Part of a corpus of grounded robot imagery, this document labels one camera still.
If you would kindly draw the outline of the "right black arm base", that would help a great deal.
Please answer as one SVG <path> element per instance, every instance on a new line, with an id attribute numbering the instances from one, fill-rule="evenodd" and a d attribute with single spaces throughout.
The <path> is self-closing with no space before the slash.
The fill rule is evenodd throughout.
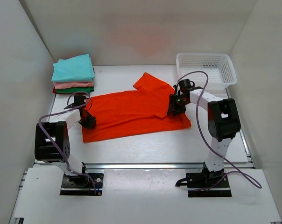
<path id="1" fill-rule="evenodd" d="M 201 172 L 186 173 L 175 186 L 178 188 L 186 186 L 189 198 L 232 197 L 225 170 L 209 171 L 206 165 L 203 165 Z"/>

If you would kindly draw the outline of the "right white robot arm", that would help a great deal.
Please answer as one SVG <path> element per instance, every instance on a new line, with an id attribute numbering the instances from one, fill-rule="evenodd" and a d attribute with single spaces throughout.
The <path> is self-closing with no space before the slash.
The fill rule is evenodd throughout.
<path id="1" fill-rule="evenodd" d="M 232 139 L 241 129 L 239 114 L 235 100 L 219 98 L 202 87 L 196 87 L 193 81 L 184 79 L 174 85 L 174 93 L 169 96 L 167 114 L 176 116 L 186 111 L 186 105 L 196 104 L 196 113 L 201 107 L 207 111 L 207 127 L 211 136 L 209 155 L 204 162 L 206 172 L 201 174 L 201 183 L 207 187 L 218 181 L 215 172 L 224 169 L 225 157 Z"/>

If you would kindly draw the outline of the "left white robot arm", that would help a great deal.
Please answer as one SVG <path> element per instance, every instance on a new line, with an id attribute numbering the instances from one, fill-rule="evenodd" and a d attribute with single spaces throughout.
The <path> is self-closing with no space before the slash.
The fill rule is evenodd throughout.
<path id="1" fill-rule="evenodd" d="M 66 176 L 73 176 L 74 182 L 84 186 L 89 181 L 84 163 L 71 154 L 69 133 L 71 127 L 80 124 L 90 130 L 96 127 L 96 118 L 88 110 L 92 107 L 90 94 L 78 91 L 71 94 L 73 103 L 61 112 L 43 115 L 35 128 L 35 159 L 60 168 Z"/>

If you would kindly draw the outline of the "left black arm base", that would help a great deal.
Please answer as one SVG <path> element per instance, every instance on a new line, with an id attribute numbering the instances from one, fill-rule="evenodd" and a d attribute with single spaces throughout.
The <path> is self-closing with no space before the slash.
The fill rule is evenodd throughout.
<path id="1" fill-rule="evenodd" d="M 69 176 L 64 174 L 61 183 L 62 196 L 102 196 L 104 183 L 103 169 L 83 168 L 86 176 Z"/>

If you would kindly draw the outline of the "orange t shirt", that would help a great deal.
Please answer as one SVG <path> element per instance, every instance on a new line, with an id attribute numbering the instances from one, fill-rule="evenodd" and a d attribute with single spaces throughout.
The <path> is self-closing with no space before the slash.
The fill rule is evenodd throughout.
<path id="1" fill-rule="evenodd" d="M 82 129 L 84 143 L 191 127 L 184 113 L 167 114 L 171 85 L 145 72 L 133 87 L 91 98 L 86 109 L 97 124 Z"/>

